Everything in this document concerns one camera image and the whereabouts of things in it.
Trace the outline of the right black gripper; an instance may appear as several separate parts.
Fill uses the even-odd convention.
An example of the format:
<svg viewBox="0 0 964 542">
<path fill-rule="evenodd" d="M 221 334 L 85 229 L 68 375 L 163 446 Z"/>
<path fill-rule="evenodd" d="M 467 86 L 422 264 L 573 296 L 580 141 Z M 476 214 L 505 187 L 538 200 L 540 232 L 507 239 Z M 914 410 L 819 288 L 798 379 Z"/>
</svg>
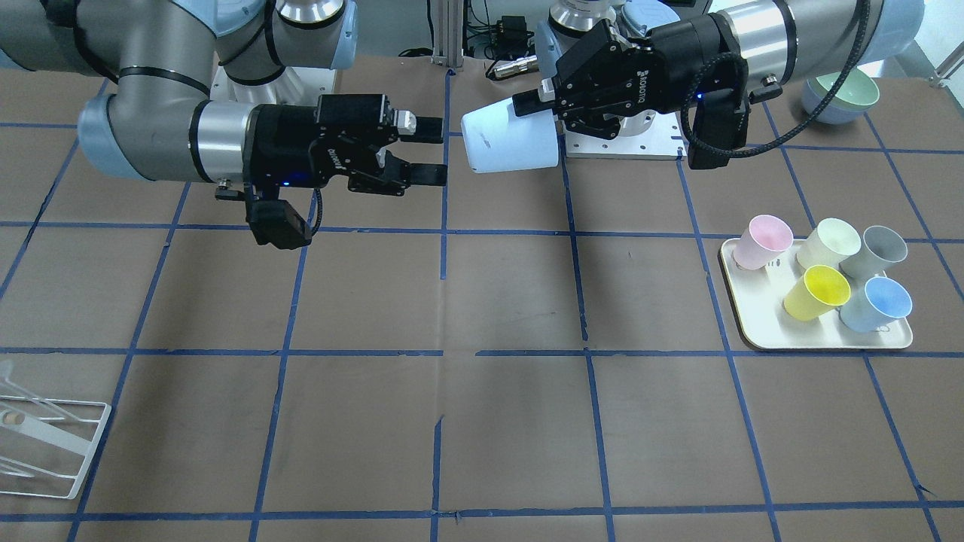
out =
<svg viewBox="0 0 964 542">
<path fill-rule="evenodd" d="M 323 188 L 340 174 L 323 138 L 345 135 L 385 147 L 396 141 L 440 145 L 444 120 L 417 116 L 392 106 L 386 95 L 323 95 L 317 106 L 258 104 L 246 131 L 243 180 L 259 190 Z M 348 190 L 358 194 L 403 196 L 412 186 L 444 187 L 444 164 L 410 163 L 390 151 L 350 169 Z"/>
</svg>

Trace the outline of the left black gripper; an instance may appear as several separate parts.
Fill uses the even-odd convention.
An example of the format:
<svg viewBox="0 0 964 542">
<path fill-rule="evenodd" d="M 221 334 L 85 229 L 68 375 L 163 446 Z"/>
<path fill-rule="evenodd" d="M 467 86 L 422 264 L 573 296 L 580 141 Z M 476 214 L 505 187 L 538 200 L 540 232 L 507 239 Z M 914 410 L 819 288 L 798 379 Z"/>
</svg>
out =
<svg viewBox="0 0 964 542">
<path fill-rule="evenodd" d="M 550 82 L 512 96 L 512 106 L 518 117 L 552 111 L 569 132 L 612 140 L 623 117 L 681 110 L 698 73 L 723 53 L 730 57 L 703 73 L 698 95 L 743 91 L 743 58 L 723 15 L 672 22 L 629 40 L 603 20 L 557 60 Z"/>
</svg>

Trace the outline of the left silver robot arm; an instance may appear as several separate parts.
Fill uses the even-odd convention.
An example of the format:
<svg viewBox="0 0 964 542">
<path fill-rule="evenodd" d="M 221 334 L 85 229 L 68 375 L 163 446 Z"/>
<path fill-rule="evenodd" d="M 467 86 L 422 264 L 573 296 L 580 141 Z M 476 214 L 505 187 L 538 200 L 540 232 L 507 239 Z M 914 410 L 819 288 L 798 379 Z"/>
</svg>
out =
<svg viewBox="0 0 964 542">
<path fill-rule="evenodd" d="M 792 81 L 846 75 L 911 44 L 923 1 L 749 1 L 629 35 L 600 20 L 513 117 L 551 111 L 572 132 L 613 139 L 619 120 L 679 112 L 692 145 L 744 157 L 751 104 Z"/>
</svg>

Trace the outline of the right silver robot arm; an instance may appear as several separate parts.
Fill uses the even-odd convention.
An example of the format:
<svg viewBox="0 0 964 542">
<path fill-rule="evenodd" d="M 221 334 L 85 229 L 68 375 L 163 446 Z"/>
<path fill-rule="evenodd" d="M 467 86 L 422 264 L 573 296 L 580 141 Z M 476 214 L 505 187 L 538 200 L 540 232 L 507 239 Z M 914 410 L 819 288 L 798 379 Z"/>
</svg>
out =
<svg viewBox="0 0 964 542">
<path fill-rule="evenodd" d="M 4 1 L 2 65 L 103 76 L 87 103 L 84 154 L 108 175 L 246 186 L 247 199 L 321 189 L 403 195 L 447 168 L 389 145 L 440 144 L 443 121 L 383 95 L 311 96 L 296 69 L 350 68 L 352 1 Z"/>
</svg>

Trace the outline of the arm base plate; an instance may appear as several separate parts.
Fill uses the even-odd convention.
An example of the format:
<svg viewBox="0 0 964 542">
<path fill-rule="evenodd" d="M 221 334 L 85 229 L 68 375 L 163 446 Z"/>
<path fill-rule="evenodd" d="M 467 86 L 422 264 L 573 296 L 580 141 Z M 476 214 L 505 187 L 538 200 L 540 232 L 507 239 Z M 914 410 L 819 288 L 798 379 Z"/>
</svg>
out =
<svg viewBox="0 0 964 542">
<path fill-rule="evenodd" d="M 675 113 L 652 110 L 622 117 L 618 136 L 612 140 L 563 131 L 569 158 L 678 160 L 686 157 L 685 138 Z"/>
<path fill-rule="evenodd" d="M 340 73 L 333 69 L 289 66 L 278 79 L 261 86 L 244 86 L 234 82 L 218 66 L 213 78 L 210 99 L 213 102 L 245 102 L 254 104 L 293 104 L 314 106 L 318 97 L 331 95 Z"/>
</svg>

